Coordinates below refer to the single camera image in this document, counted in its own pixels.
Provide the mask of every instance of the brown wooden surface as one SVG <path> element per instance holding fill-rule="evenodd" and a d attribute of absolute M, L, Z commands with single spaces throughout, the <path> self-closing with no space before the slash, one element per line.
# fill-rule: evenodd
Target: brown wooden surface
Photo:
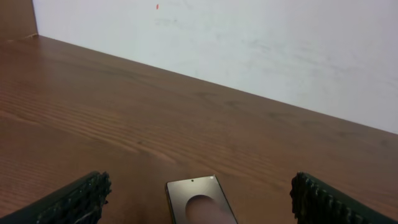
<path fill-rule="evenodd" d="M 170 223 L 164 184 L 210 174 L 239 223 L 293 223 L 304 170 L 398 219 L 397 149 L 395 134 L 45 37 L 0 45 L 0 216 L 106 170 L 101 223 Z"/>
<path fill-rule="evenodd" d="M 32 0 L 0 0 L 0 43 L 36 33 Z"/>

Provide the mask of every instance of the brown wooden panel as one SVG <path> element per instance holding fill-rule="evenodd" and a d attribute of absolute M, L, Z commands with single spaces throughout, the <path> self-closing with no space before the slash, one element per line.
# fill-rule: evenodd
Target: brown wooden panel
<path fill-rule="evenodd" d="M 106 170 L 102 223 L 170 223 L 166 181 L 210 174 L 240 223 L 293 223 L 303 170 L 398 219 L 395 134 L 45 37 L 0 68 L 0 216 Z"/>
<path fill-rule="evenodd" d="M 0 43 L 36 33 L 32 0 L 0 1 Z"/>

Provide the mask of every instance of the white wall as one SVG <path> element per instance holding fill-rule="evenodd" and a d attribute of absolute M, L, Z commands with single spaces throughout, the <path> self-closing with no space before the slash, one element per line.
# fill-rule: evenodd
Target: white wall
<path fill-rule="evenodd" d="M 398 133 L 396 0 L 33 2 L 40 35 Z"/>

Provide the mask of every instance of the wooden table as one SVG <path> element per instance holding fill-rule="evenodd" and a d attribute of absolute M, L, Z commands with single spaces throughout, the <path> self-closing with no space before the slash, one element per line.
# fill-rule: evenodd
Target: wooden table
<path fill-rule="evenodd" d="M 0 45 L 0 217 L 92 170 L 113 183 L 100 223 L 170 223 L 164 184 L 210 174 L 240 224 L 293 223 L 300 170 L 398 219 L 395 134 L 45 37 Z"/>

